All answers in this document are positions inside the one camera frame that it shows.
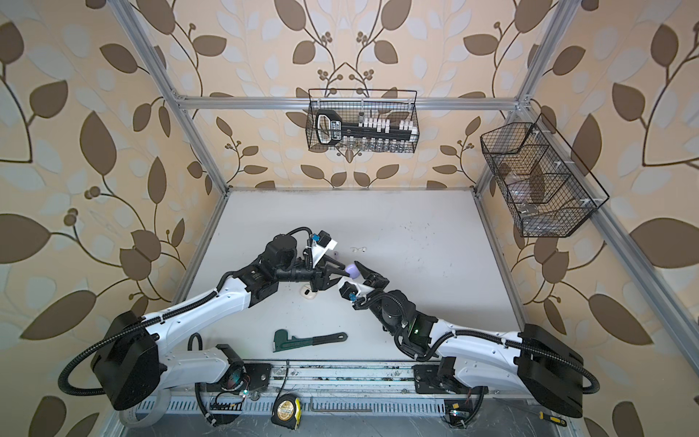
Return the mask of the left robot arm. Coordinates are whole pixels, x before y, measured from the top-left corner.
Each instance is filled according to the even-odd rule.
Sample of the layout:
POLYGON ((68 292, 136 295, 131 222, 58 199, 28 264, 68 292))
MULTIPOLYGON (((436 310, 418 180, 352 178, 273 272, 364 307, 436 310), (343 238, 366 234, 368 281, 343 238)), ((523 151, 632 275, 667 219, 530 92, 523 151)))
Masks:
POLYGON ((248 266, 222 275, 217 286, 163 311, 118 316, 103 340, 71 360, 58 388, 72 396, 105 395, 117 411, 135 407, 151 394, 191 383, 222 382, 240 364, 227 345, 183 351, 175 347, 219 320, 273 295, 280 284, 305 282, 326 291, 342 278, 357 278, 356 266, 331 257, 337 243, 329 233, 310 232, 303 251, 295 233, 274 237, 248 266))

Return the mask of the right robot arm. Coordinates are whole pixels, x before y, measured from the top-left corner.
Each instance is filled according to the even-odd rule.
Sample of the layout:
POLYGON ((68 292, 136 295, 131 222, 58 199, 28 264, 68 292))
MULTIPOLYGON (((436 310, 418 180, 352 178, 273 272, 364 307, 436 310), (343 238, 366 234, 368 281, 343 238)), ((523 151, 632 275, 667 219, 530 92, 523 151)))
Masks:
POLYGON ((582 417, 584 396, 601 389, 582 356, 541 326, 482 331, 427 315, 360 262, 351 264, 338 284, 340 296, 356 311, 370 311, 402 354, 415 362, 449 364, 451 378, 464 386, 527 393, 572 418, 582 417))

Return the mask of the purple earbud case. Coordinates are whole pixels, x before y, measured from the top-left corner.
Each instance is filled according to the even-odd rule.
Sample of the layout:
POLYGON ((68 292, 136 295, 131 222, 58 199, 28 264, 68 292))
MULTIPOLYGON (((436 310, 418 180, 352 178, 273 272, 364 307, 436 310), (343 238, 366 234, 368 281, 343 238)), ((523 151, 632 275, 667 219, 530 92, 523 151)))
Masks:
POLYGON ((345 271, 352 279, 359 278, 361 275, 359 266, 356 263, 347 265, 345 271))

